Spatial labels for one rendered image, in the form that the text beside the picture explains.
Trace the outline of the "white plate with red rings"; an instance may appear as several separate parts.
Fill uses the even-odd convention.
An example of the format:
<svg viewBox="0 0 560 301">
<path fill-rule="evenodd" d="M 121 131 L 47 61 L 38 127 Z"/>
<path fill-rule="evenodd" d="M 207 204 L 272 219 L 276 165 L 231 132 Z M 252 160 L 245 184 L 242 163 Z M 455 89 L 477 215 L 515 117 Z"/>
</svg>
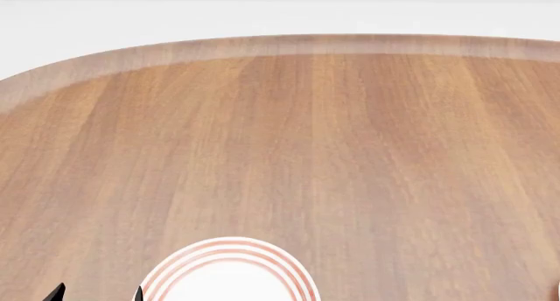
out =
<svg viewBox="0 0 560 301">
<path fill-rule="evenodd" d="M 188 245 L 168 255 L 139 286 L 143 301 L 322 301 L 297 258 L 248 237 Z"/>
</svg>

